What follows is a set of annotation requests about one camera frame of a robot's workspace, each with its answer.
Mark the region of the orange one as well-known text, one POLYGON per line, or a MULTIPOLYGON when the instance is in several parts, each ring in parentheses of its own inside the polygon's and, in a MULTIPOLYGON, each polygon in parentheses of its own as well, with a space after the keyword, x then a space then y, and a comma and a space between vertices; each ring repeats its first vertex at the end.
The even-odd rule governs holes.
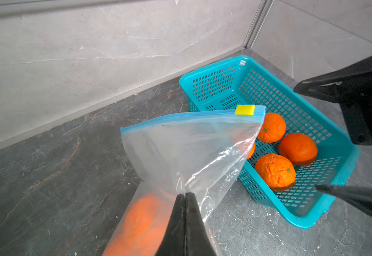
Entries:
POLYGON ((291 133, 282 138, 278 152, 281 156, 289 159, 293 165, 307 166, 317 159, 318 148, 309 136, 291 133))

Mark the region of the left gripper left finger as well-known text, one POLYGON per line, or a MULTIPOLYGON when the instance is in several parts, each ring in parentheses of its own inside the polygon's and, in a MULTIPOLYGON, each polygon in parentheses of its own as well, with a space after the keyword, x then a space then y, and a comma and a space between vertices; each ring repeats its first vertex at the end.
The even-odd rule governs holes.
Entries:
POLYGON ((169 224, 156 256, 183 256, 186 245, 186 198, 176 197, 169 224))

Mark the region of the orange four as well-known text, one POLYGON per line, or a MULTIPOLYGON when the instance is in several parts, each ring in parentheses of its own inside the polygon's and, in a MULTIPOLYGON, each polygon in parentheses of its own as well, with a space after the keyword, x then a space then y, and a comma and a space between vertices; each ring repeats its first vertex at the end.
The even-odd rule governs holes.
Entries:
POLYGON ((256 149, 256 144, 253 143, 253 146, 252 146, 252 148, 251 148, 251 150, 249 152, 249 155, 248 155, 247 159, 252 158, 253 154, 255 153, 255 149, 256 149))

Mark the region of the orange seven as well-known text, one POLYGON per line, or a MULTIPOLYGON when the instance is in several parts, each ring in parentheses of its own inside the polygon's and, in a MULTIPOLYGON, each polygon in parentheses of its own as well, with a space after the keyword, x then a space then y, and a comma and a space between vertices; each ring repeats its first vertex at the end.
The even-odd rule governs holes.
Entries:
POLYGON ((173 204, 154 194, 137 199, 103 255, 154 256, 163 241, 173 204))

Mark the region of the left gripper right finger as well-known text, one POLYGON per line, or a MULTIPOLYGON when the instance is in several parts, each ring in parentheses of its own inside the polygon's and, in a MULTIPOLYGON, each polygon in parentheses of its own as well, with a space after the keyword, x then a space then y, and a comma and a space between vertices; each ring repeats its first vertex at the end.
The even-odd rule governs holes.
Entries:
POLYGON ((186 256, 215 256, 194 193, 186 193, 186 256))

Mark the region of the teal plastic basket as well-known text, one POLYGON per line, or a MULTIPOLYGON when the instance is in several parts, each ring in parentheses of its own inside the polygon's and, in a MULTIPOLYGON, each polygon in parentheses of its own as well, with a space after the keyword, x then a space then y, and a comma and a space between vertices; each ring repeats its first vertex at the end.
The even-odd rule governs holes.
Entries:
POLYGON ((255 202, 304 229, 328 212, 335 197, 316 185, 344 185, 360 156, 338 125, 245 55, 187 73, 180 86, 192 112, 263 106, 263 127, 239 175, 255 202))

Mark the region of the orange three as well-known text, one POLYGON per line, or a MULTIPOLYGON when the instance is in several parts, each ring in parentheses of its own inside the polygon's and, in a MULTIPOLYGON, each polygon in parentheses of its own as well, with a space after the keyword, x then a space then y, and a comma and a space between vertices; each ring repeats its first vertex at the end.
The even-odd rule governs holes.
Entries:
POLYGON ((276 143, 285 133, 285 120, 276 113, 267 113, 257 139, 264 143, 276 143))

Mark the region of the orange two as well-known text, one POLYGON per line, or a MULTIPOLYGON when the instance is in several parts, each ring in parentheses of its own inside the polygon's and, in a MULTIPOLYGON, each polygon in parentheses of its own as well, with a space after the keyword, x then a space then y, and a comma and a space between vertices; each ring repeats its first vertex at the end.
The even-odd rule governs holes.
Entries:
POLYGON ((256 162, 255 170, 273 192, 284 192, 295 184, 295 168, 289 159, 281 155, 262 156, 256 162))

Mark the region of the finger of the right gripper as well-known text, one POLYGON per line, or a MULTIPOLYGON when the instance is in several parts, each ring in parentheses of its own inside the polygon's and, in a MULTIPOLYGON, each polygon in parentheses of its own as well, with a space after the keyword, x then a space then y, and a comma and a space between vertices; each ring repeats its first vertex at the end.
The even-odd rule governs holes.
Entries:
POLYGON ((372 95, 372 56, 343 69, 299 82, 297 94, 332 103, 372 95))
POLYGON ((372 217, 372 188, 355 186, 315 185, 318 192, 340 198, 372 217))

